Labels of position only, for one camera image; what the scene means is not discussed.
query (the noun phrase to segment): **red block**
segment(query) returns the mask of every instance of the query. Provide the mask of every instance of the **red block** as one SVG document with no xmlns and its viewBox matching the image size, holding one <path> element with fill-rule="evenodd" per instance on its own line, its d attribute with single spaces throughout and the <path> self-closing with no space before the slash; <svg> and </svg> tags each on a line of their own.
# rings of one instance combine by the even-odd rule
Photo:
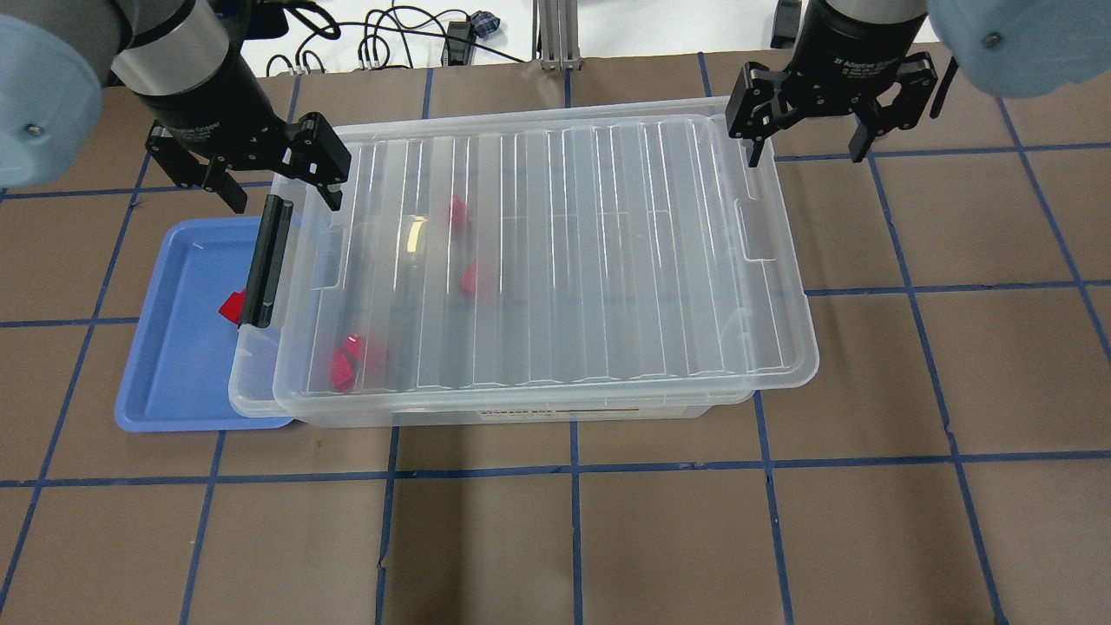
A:
<svg viewBox="0 0 1111 625">
<path fill-rule="evenodd" d="M 459 195 L 451 195 L 448 215 L 451 219 L 452 232 L 462 232 L 467 229 L 467 221 L 470 218 L 470 214 L 467 210 L 467 202 L 460 199 Z"/>
<path fill-rule="evenodd" d="M 342 347 L 332 354 L 332 389 L 339 393 L 351 393 L 354 389 L 354 367 Z"/>
<path fill-rule="evenodd" d="M 356 363 L 362 365 L 367 359 L 367 340 L 359 335 L 348 335 L 343 340 L 343 352 L 351 359 L 354 359 Z"/>
<path fill-rule="evenodd" d="M 479 268 L 478 264 L 471 262 L 463 269 L 463 274 L 459 276 L 459 292 L 463 293 L 467 299 L 474 299 L 478 296 L 479 290 Z"/>
<path fill-rule="evenodd" d="M 239 320 L 243 314 L 243 293 L 247 289 L 238 290 L 228 295 L 220 305 L 220 315 L 232 324 L 239 325 Z"/>
</svg>

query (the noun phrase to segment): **black box handle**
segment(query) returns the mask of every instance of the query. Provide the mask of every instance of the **black box handle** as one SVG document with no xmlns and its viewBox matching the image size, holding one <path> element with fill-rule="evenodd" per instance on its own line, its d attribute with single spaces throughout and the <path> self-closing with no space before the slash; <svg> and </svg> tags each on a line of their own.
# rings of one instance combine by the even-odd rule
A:
<svg viewBox="0 0 1111 625">
<path fill-rule="evenodd" d="M 262 220 L 259 222 L 259 235 L 254 239 L 251 271 L 247 274 L 247 291 L 243 293 L 240 324 L 249 324 L 257 329 L 270 326 L 292 216 L 293 202 L 280 195 L 267 195 Z"/>
</svg>

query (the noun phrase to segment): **white wall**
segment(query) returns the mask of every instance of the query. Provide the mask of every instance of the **white wall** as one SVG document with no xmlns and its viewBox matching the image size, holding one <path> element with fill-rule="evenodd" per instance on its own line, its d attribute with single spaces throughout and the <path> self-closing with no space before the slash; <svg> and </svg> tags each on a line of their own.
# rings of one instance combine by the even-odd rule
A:
<svg viewBox="0 0 1111 625">
<path fill-rule="evenodd" d="M 532 2 L 528 0 L 398 0 L 432 13 L 444 9 L 468 12 L 488 10 L 501 18 L 501 30 L 480 43 L 522 59 L 531 58 Z M 389 0 L 322 0 L 339 21 L 362 21 L 370 9 L 384 9 Z M 721 50 L 758 50 L 771 40 L 771 22 L 775 0 L 579 0 L 579 47 L 583 57 L 630 57 L 714 52 Z M 401 11 L 406 23 L 423 18 L 412 11 Z M 449 19 L 460 19 L 458 14 Z M 383 24 L 392 26 L 389 20 Z M 362 29 L 348 27 L 339 41 L 316 38 L 308 47 L 320 54 L 328 71 L 350 71 L 358 67 L 356 46 Z M 249 41 L 243 47 L 254 73 L 264 74 L 267 60 L 276 53 L 292 58 L 309 30 L 290 19 L 290 32 L 282 39 Z M 403 62 L 400 36 L 381 33 L 393 49 L 391 62 Z M 919 41 L 937 41 L 927 23 Z M 440 64 L 442 40 L 409 37 L 413 61 L 418 67 Z M 482 50 L 476 50 L 476 63 L 506 62 Z M 276 68 L 284 68 L 281 61 Z"/>
</svg>

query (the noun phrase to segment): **blue plastic tray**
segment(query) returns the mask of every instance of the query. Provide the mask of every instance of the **blue plastic tray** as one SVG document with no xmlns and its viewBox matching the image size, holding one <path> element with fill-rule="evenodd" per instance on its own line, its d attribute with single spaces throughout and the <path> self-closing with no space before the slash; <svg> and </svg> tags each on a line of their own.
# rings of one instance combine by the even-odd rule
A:
<svg viewBox="0 0 1111 625">
<path fill-rule="evenodd" d="M 258 231 L 257 216 L 232 216 L 167 232 L 116 400 L 121 429 L 267 430 L 292 421 L 243 417 L 228 400 L 237 329 L 218 310 L 247 283 Z"/>
</svg>

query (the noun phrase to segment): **black cable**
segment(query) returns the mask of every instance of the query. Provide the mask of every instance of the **black cable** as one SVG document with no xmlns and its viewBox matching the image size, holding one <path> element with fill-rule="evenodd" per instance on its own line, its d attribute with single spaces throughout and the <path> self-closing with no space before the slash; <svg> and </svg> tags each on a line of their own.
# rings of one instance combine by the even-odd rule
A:
<svg viewBox="0 0 1111 625">
<path fill-rule="evenodd" d="M 433 16 L 432 13 L 426 11 L 424 9 L 421 9 L 420 7 L 413 7 L 412 4 L 392 4 L 387 10 L 387 12 L 396 12 L 396 11 L 416 11 L 416 12 L 424 16 L 426 18 L 428 18 L 428 19 L 424 20 L 423 23 L 421 23 L 420 26 L 417 26 L 417 27 L 406 26 L 406 24 L 403 24 L 403 23 L 398 22 L 397 20 L 394 20 L 394 23 L 398 24 L 398 28 L 406 28 L 406 29 L 409 29 L 409 30 L 417 30 L 417 29 L 419 29 L 421 27 L 424 27 L 424 26 L 428 26 L 428 24 L 434 22 L 436 26 L 439 27 L 440 33 L 443 34 L 444 37 L 448 36 L 448 29 L 443 28 L 443 23 L 441 23 L 440 20 L 437 19 L 436 16 Z M 382 23 L 382 18 L 378 18 L 378 22 L 374 26 L 378 27 L 381 23 Z"/>
<path fill-rule="evenodd" d="M 354 26 L 363 26 L 363 22 L 348 22 L 348 21 L 343 21 L 343 22 L 336 22 L 336 26 L 338 26 L 338 27 L 347 27 L 347 26 L 354 27 Z M 459 41 L 459 42 L 466 43 L 466 44 L 468 44 L 468 46 L 470 46 L 472 48 L 478 48 L 479 50 L 486 50 L 487 52 L 490 52 L 491 54 L 497 54 L 497 56 L 499 56 L 499 57 L 501 57 L 503 59 L 509 59 L 509 60 L 516 61 L 518 63 L 526 62 L 523 59 L 518 59 L 517 57 L 514 57 L 512 54 L 507 54 L 506 52 L 502 52 L 501 50 L 494 50 L 493 48 L 490 48 L 489 46 L 483 46 L 481 43 L 476 43 L 473 41 L 468 41 L 467 39 L 463 39 L 462 37 L 454 37 L 452 34 L 441 34 L 439 32 L 424 32 L 422 30 L 404 30 L 404 31 L 402 31 L 400 29 L 389 28 L 389 27 L 386 27 L 386 26 L 379 27 L 379 28 L 381 30 L 387 31 L 387 32 L 406 32 L 408 34 L 419 34 L 421 37 L 436 37 L 436 38 L 447 39 L 447 40 L 450 40 L 450 41 Z M 317 37 L 316 32 L 309 34 L 309 37 L 307 37 L 304 39 L 304 41 L 301 42 L 301 44 L 297 49 L 298 52 L 294 56 L 300 56 L 301 50 L 303 50 L 304 47 L 309 44 L 309 41 L 312 41 L 313 37 Z"/>
<path fill-rule="evenodd" d="M 404 9 L 406 7 L 407 7 L 407 4 L 402 4 L 402 6 L 398 7 L 398 0 L 390 0 L 390 9 L 391 9 L 391 10 L 392 10 L 392 9 Z M 470 13 L 468 13 L 467 11 L 462 10 L 462 9 L 448 9 L 448 10 L 446 10 L 446 11 L 440 11 L 440 12 L 439 12 L 439 13 L 437 13 L 437 14 L 436 14 L 436 17 L 434 17 L 434 18 L 432 18 L 432 19 L 429 19 L 429 20 L 424 20 L 424 21 L 423 21 L 423 22 L 421 22 L 421 23 L 420 23 L 419 26 L 407 26 L 407 27 L 403 27 L 403 28 L 424 28 L 426 26 L 428 26 L 428 24 L 432 23 L 432 20 L 433 20 L 433 19 L 434 19 L 436 21 L 440 21 L 440 18 L 442 18 L 443 16 L 446 16 L 446 14 L 448 14 L 448 13 L 462 13 L 464 18 L 467 18 L 467 19 L 470 19 L 470 18 L 471 18 L 471 14 L 470 14 Z"/>
<path fill-rule="evenodd" d="M 306 50 L 304 52 L 301 52 L 301 64 L 304 65 L 304 69 L 306 70 L 309 69 L 309 54 L 312 54 L 313 57 L 317 58 L 317 64 L 320 65 L 320 73 L 328 73 L 328 71 L 324 70 L 324 61 L 321 61 L 320 54 L 313 52 L 312 50 Z"/>
<path fill-rule="evenodd" d="M 417 11 L 417 12 L 423 13 L 424 17 L 426 17 L 426 20 L 422 21 L 421 23 L 414 24 L 414 26 L 413 24 L 407 24 L 403 21 L 401 21 L 401 19 L 400 19 L 399 16 L 394 14 L 399 10 L 411 10 L 411 11 Z M 450 14 L 450 13 L 461 13 L 466 19 L 470 19 L 470 13 L 468 13 L 467 11 L 464 11 L 462 9 L 448 9 L 448 10 L 444 10 L 444 11 L 440 11 L 439 13 L 437 13 L 437 14 L 433 16 L 432 13 L 430 13 L 430 12 L 423 10 L 423 9 L 420 9 L 418 7 L 412 7 L 412 6 L 409 6 L 409 4 L 398 6 L 397 4 L 397 0 L 392 0 L 391 4 L 390 4 L 390 8 L 387 9 L 387 10 L 384 10 L 384 11 L 381 10 L 381 9 L 371 9 L 370 11 L 367 12 L 367 16 L 363 18 L 363 22 L 366 22 L 367 26 L 363 27 L 363 29 L 362 29 L 363 41 L 360 43 L 360 46 L 366 46 L 367 37 L 369 34 L 369 31 L 370 31 L 370 18 L 374 13 L 379 13 L 378 21 L 374 23 L 376 32 L 377 32 L 377 29 L 382 26 L 382 20 L 386 19 L 386 18 L 390 18 L 390 21 L 392 21 L 394 23 L 394 26 L 397 26 L 399 29 L 404 29 L 406 31 L 418 30 L 418 29 L 424 28 L 426 26 L 428 26 L 430 23 L 436 23 L 437 27 L 439 27 L 440 32 L 442 34 L 447 34 L 448 33 L 448 30 L 443 27 L 443 23 L 440 21 L 440 18 L 442 18 L 443 16 L 447 16 L 447 14 Z M 372 50 L 367 50 L 367 52 L 366 52 L 366 57 L 367 57 L 368 61 L 371 58 L 371 56 L 373 56 L 373 59 L 374 59 L 376 62 L 378 61 L 378 42 L 379 41 L 383 41 L 384 42 L 386 40 L 381 39 L 381 38 L 374 40 L 373 49 Z M 416 63 L 413 63 L 413 56 L 412 56 L 411 50 L 409 49 L 409 39 L 406 38 L 406 32 L 401 33 L 401 43 L 406 47 L 406 58 L 409 59 L 409 67 L 410 68 L 414 67 Z M 389 59 L 389 56 L 387 56 L 386 61 L 383 61 L 382 64 L 386 65 L 386 64 L 389 64 L 389 62 L 390 62 L 390 59 Z"/>
<path fill-rule="evenodd" d="M 362 21 L 363 21 L 362 41 L 359 43 L 359 46 L 361 46 L 362 49 L 366 50 L 366 57 L 367 57 L 367 61 L 368 62 L 370 62 L 371 50 L 369 48 L 367 48 L 366 46 L 367 46 L 367 41 L 370 39 L 370 18 L 374 13 L 382 13 L 382 17 L 389 17 L 390 20 L 392 20 L 393 23 L 396 23 L 398 26 L 398 28 L 404 28 L 404 24 L 402 24 L 392 14 L 389 14 L 388 11 L 382 11 L 381 9 L 371 9 L 370 11 L 367 11 L 367 16 L 362 18 Z M 382 23 L 382 17 L 378 18 L 378 23 L 379 24 Z M 378 62 L 378 42 L 379 41 L 381 41 L 383 44 L 386 44 L 386 39 L 382 38 L 382 37 L 380 37 L 378 34 L 378 32 L 376 31 L 374 32 L 374 47 L 373 47 L 374 62 Z M 403 32 L 401 33 L 401 44 L 406 49 L 406 58 L 409 60 L 409 67 L 411 68 L 411 67 L 413 67 L 413 54 L 412 54 L 412 51 L 409 49 L 409 39 L 406 38 L 406 33 L 403 33 Z M 389 53 L 389 48 L 387 48 L 386 60 L 382 61 L 382 64 L 384 65 L 384 64 L 389 64 L 389 63 L 390 63 L 390 53 Z"/>
<path fill-rule="evenodd" d="M 382 28 L 382 30 L 388 31 L 388 32 L 401 32 L 400 30 L 397 30 L 397 29 L 393 29 L 393 28 L 387 28 L 384 26 L 381 27 L 381 28 Z M 487 52 L 490 52 L 492 54 L 497 54 L 497 56 L 499 56 L 499 57 L 501 57 L 503 59 L 509 59 L 511 61 L 516 61 L 516 62 L 519 62 L 519 63 L 527 62 L 523 59 L 518 59 L 517 57 L 514 57 L 512 54 L 507 54 L 506 52 L 502 52 L 501 50 L 494 50 L 493 48 L 491 48 L 489 46 L 483 46 L 481 43 L 476 43 L 473 41 L 468 41 L 467 39 L 463 39 L 462 37 L 456 37 L 453 34 L 441 34 L 439 32 L 424 32 L 422 30 L 410 30 L 408 32 L 409 32 L 409 34 L 420 34 L 421 37 L 438 37 L 438 38 L 442 38 L 442 39 L 448 39 L 450 41 L 459 41 L 460 43 L 466 43 L 466 44 L 470 46 L 471 48 L 478 48 L 479 50 L 486 50 Z"/>
<path fill-rule="evenodd" d="M 278 59 L 286 61 L 286 64 L 289 65 L 289 71 L 293 71 L 293 62 L 289 60 L 289 57 L 286 54 L 274 54 L 270 57 L 269 61 L 267 61 L 267 78 L 270 78 L 270 67 L 273 65 L 273 62 Z"/>
<path fill-rule="evenodd" d="M 322 7 L 320 7 L 316 2 L 309 0 L 294 0 L 291 2 L 283 2 L 282 8 L 289 11 L 291 16 L 298 19 L 298 21 L 307 26 L 309 30 L 311 30 L 313 33 L 319 34 L 324 39 L 328 39 L 330 41 L 336 41 L 342 34 L 342 32 L 340 32 L 339 23 L 336 22 L 336 18 L 333 18 L 331 13 L 326 11 Z M 320 28 L 312 20 L 301 14 L 302 10 L 309 11 L 310 13 L 316 13 L 321 18 L 323 18 L 324 22 L 327 22 L 324 24 L 324 28 Z"/>
<path fill-rule="evenodd" d="M 374 67 L 374 62 L 371 61 L 370 58 L 369 58 L 369 54 L 370 54 L 369 51 L 367 52 L 367 56 L 363 56 L 363 50 L 367 50 L 367 41 L 370 40 L 370 39 L 381 40 L 382 46 L 386 47 L 386 60 L 382 61 L 381 65 Z M 369 69 L 379 69 L 379 68 L 382 68 L 382 67 L 407 67 L 409 69 L 412 69 L 411 64 L 410 65 L 391 65 L 390 64 L 390 57 L 392 56 L 390 53 L 390 44 L 386 41 L 386 39 L 382 39 L 382 37 L 380 34 L 371 33 L 371 34 L 368 34 L 367 37 L 363 37 L 362 41 L 359 42 L 358 53 L 359 53 L 359 61 L 360 62 L 366 62 L 367 64 L 371 65 Z"/>
<path fill-rule="evenodd" d="M 953 83 L 953 77 L 957 75 L 957 57 L 949 58 L 949 67 L 945 68 L 945 75 L 941 78 L 941 83 L 938 84 L 938 93 L 933 97 L 933 105 L 930 107 L 930 119 L 938 119 L 941 114 L 941 107 L 945 103 L 945 95 L 949 94 L 949 85 Z"/>
</svg>

